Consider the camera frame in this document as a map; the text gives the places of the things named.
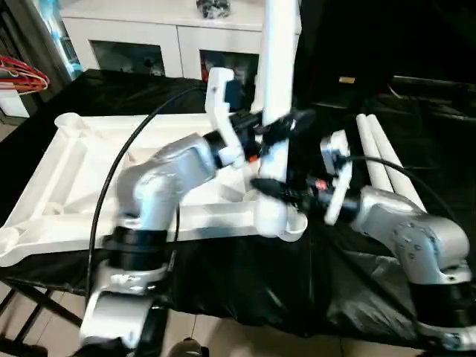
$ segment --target white pipe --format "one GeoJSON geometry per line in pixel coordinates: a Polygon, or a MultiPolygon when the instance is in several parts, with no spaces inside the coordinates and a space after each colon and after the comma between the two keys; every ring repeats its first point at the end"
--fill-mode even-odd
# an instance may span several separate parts
{"type": "MultiPolygon", "coordinates": [[[[266,42],[262,52],[260,81],[264,84],[263,124],[269,125],[289,113],[292,104],[292,78],[296,26],[296,1],[266,0],[266,42]]],[[[286,181],[288,141],[274,145],[261,158],[261,177],[286,181]]],[[[259,234],[276,237],[286,229],[286,206],[260,194],[254,211],[259,234]]]]}
{"type": "MultiPolygon", "coordinates": [[[[389,142],[382,126],[377,120],[377,117],[371,114],[367,117],[367,121],[370,124],[373,139],[376,142],[377,148],[379,149],[380,156],[383,159],[401,167],[402,163],[400,162],[399,157],[396,155],[396,152],[393,149],[392,144],[389,142]]],[[[425,206],[418,196],[418,192],[415,190],[411,180],[407,176],[392,169],[391,167],[385,167],[385,169],[387,170],[387,174],[390,177],[390,181],[392,182],[395,192],[410,199],[415,205],[426,212],[425,206]]]]}
{"type": "MultiPolygon", "coordinates": [[[[364,114],[357,115],[357,127],[360,135],[360,141],[362,142],[362,148],[364,149],[364,155],[372,156],[374,158],[380,158],[379,149],[373,138],[372,128],[367,120],[367,116],[364,114]]],[[[393,192],[392,184],[388,178],[387,171],[384,165],[367,161],[367,169],[369,170],[370,182],[372,186],[379,188],[380,190],[386,190],[393,192]]]]}
{"type": "Polygon", "coordinates": [[[257,113],[263,110],[263,101],[265,96],[265,89],[263,78],[266,75],[265,73],[265,63],[266,63],[266,43],[268,41],[268,26],[267,26],[267,16],[265,16],[263,21],[263,29],[261,31],[261,48],[260,56],[258,58],[258,72],[254,82],[254,101],[251,104],[251,112],[257,113]]]}

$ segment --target black table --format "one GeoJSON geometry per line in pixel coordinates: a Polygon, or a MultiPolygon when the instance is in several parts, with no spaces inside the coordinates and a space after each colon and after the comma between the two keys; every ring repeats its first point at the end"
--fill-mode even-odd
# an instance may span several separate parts
{"type": "MultiPolygon", "coordinates": [[[[199,84],[195,80],[87,71],[45,108],[0,143],[7,175],[0,180],[0,218],[13,208],[56,132],[54,119],[80,115],[139,115],[166,98],[199,84]]],[[[203,112],[205,98],[194,92],[166,113],[203,112]]],[[[317,123],[291,142],[291,173],[323,177],[321,138],[346,129],[353,153],[361,153],[355,113],[315,106],[317,123]]],[[[456,212],[470,240],[476,237],[474,124],[432,117],[417,107],[368,103],[378,115],[404,166],[431,185],[456,212]]],[[[364,164],[355,165],[352,186],[368,183],[364,164]]],[[[445,215],[425,191],[428,211],[445,215]]],[[[421,347],[405,276],[387,249],[347,226],[327,227],[311,217],[296,243],[263,237],[209,239],[176,247],[176,264],[160,298],[172,309],[268,324],[296,335],[345,335],[388,344],[421,347]]],[[[476,242],[469,264],[475,272],[476,242]]],[[[41,286],[81,295],[87,253],[30,256],[0,269],[0,278],[18,287],[41,286]]]]}

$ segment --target tiled floor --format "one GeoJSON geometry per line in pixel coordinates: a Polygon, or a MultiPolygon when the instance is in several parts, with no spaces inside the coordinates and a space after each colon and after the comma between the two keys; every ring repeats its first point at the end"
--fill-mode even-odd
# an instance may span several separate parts
{"type": "MultiPolygon", "coordinates": [[[[0,124],[0,141],[16,127],[0,124]]],[[[9,289],[0,283],[0,300],[9,289]]],[[[52,298],[78,316],[83,316],[84,298],[55,292],[52,298]]],[[[0,332],[15,338],[35,304],[17,296],[0,316],[0,332]]],[[[70,356],[78,347],[78,328],[43,310],[28,333],[25,343],[48,349],[52,357],[70,356]]],[[[193,336],[210,349],[211,357],[413,357],[420,351],[331,336],[298,338],[270,327],[246,327],[231,320],[205,315],[170,312],[163,356],[184,338],[193,336]]]]}
{"type": "Polygon", "coordinates": [[[5,124],[0,123],[0,141],[5,139],[16,128],[17,128],[17,126],[5,125],[5,124]]]}

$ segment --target metal rod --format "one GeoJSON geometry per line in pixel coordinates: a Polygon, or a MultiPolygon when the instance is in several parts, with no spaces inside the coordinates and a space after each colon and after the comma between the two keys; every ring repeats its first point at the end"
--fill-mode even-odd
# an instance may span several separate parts
{"type": "MultiPolygon", "coordinates": [[[[43,295],[47,298],[51,298],[52,294],[52,290],[47,290],[43,295]]],[[[27,334],[30,332],[31,327],[35,324],[36,319],[38,318],[39,313],[42,311],[42,309],[42,306],[39,304],[35,306],[35,309],[32,311],[30,316],[28,316],[28,319],[26,320],[22,329],[20,330],[20,332],[18,332],[18,335],[15,338],[15,342],[23,342],[23,340],[27,337],[27,334]]]]}
{"type": "Polygon", "coordinates": [[[30,346],[11,341],[8,338],[0,338],[0,351],[18,357],[48,357],[48,351],[44,347],[30,346]]]}
{"type": "Polygon", "coordinates": [[[8,307],[8,304],[13,300],[13,298],[15,297],[16,295],[16,291],[15,290],[10,290],[7,294],[7,296],[5,296],[5,298],[3,299],[3,301],[0,303],[0,315],[4,313],[5,309],[8,307]]]}
{"type": "Polygon", "coordinates": [[[73,314],[68,309],[65,309],[63,306],[59,305],[56,301],[44,296],[35,288],[21,284],[14,284],[8,280],[3,280],[3,282],[18,293],[23,294],[35,303],[39,304],[41,307],[50,310],[54,314],[71,322],[73,325],[76,325],[78,327],[81,326],[81,323],[83,322],[81,318],[78,318],[75,314],[73,314]]]}

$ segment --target white cylinder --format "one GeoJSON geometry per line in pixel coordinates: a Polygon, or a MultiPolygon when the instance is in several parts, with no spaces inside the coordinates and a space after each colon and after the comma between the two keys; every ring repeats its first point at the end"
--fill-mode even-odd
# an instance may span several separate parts
{"type": "MultiPolygon", "coordinates": [[[[374,158],[380,158],[379,149],[373,138],[372,128],[367,116],[364,114],[357,115],[357,127],[360,135],[360,141],[362,142],[362,149],[364,155],[372,156],[374,158]]],[[[392,184],[388,178],[387,171],[384,165],[377,162],[367,161],[367,169],[369,170],[370,182],[375,188],[380,190],[386,190],[393,192],[392,184]]]]}
{"type": "MultiPolygon", "coordinates": [[[[377,117],[371,114],[367,117],[367,121],[370,124],[373,140],[376,142],[380,156],[383,159],[388,160],[401,167],[402,163],[400,162],[399,157],[396,155],[396,152],[393,149],[392,144],[388,140],[382,126],[377,120],[377,117]]],[[[422,200],[418,196],[418,192],[415,190],[415,187],[411,183],[411,180],[407,176],[392,169],[391,167],[386,166],[385,169],[387,170],[387,174],[390,177],[390,181],[395,192],[410,199],[415,205],[417,205],[426,212],[425,206],[423,205],[422,200]]]]}
{"type": "MultiPolygon", "coordinates": [[[[294,0],[266,0],[266,42],[260,66],[264,125],[273,123],[291,109],[296,9],[294,0]]],[[[261,159],[261,177],[286,181],[288,146],[288,141],[278,143],[261,159]]],[[[254,224],[259,234],[266,237],[283,234],[286,219],[286,206],[282,202],[262,194],[258,196],[254,224]]]]}

